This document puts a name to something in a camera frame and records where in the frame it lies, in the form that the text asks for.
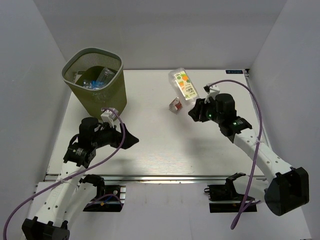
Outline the orange label white cap bottle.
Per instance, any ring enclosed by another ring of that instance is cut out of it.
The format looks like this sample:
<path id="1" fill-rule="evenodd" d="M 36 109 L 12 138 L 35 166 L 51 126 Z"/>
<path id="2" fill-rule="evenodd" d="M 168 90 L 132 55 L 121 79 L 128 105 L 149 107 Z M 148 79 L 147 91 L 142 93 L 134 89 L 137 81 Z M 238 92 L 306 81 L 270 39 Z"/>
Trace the orange label white cap bottle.
<path id="1" fill-rule="evenodd" d="M 196 103 L 199 98 L 198 92 L 184 68 L 170 71 L 168 80 L 183 107 Z"/>

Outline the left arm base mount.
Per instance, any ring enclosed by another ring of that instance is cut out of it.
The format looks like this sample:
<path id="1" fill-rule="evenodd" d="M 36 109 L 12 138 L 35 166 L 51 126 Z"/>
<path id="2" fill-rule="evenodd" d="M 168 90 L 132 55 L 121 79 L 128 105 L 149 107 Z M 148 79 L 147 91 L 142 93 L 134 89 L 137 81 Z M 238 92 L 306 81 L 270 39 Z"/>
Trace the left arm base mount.
<path id="1" fill-rule="evenodd" d="M 101 176 L 90 174 L 80 183 L 93 185 L 96 196 L 83 209 L 84 212 L 120 212 L 125 203 L 126 186 L 106 183 Z"/>

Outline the red cap red label bottle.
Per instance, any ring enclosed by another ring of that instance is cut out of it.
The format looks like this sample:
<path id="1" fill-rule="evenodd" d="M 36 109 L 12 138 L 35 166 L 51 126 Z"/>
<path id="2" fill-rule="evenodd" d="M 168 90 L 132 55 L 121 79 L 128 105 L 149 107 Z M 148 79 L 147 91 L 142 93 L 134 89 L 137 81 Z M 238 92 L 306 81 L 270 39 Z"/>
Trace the red cap red label bottle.
<path id="1" fill-rule="evenodd" d="M 180 101 L 180 99 L 178 97 L 176 97 L 168 106 L 169 110 L 174 113 L 177 114 L 182 108 L 183 105 Z"/>

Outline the clear bottle blue-white cap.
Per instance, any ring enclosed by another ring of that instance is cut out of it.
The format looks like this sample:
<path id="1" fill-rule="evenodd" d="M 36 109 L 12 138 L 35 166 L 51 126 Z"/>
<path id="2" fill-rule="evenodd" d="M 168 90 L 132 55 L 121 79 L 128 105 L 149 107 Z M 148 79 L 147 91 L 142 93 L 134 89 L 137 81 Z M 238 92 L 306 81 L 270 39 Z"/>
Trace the clear bottle blue-white cap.
<path id="1" fill-rule="evenodd" d="M 115 76 L 115 73 L 109 68 L 105 67 L 97 78 L 97 82 L 101 85 L 107 85 Z"/>

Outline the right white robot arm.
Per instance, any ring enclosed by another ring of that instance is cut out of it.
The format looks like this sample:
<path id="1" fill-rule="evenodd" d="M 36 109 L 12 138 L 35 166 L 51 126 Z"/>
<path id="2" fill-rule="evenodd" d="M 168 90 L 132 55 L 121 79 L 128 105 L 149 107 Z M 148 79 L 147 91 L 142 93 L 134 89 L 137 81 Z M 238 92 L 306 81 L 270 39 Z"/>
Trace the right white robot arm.
<path id="1" fill-rule="evenodd" d="M 198 98 L 188 115 L 195 122 L 213 121 L 220 132 L 240 148 L 263 172 L 265 179 L 253 179 L 248 196 L 265 202 L 271 212 L 282 216 L 310 201 L 309 175 L 295 168 L 259 142 L 252 125 L 237 115 L 235 101 L 228 93 Z"/>

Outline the blue label blue cap bottle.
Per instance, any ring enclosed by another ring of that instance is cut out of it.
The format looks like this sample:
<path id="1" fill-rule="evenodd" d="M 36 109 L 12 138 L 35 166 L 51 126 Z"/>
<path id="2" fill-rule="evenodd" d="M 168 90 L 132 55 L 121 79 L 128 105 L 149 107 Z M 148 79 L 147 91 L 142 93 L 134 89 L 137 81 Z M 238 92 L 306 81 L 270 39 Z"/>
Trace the blue label blue cap bottle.
<path id="1" fill-rule="evenodd" d="M 101 89 L 104 85 L 100 81 L 95 81 L 95 80 L 84 80 L 82 86 L 86 89 L 90 90 L 98 90 Z"/>

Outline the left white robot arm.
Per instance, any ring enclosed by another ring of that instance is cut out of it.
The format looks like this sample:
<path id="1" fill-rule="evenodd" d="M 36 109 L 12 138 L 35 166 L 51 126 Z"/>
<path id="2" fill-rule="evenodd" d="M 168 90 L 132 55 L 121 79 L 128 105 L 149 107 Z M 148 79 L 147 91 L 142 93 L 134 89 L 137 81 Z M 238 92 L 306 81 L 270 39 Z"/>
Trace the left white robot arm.
<path id="1" fill-rule="evenodd" d="M 50 188 L 41 208 L 30 219 L 25 219 L 21 229 L 27 240 L 67 240 L 70 227 L 77 215 L 92 200 L 104 198 L 104 179 L 95 174 L 85 174 L 97 149 L 110 146 L 116 151 L 129 149 L 139 139 L 120 124 L 120 130 L 110 122 L 99 122 L 95 117 L 82 119 L 78 134 L 74 135 L 63 157 L 58 179 Z"/>

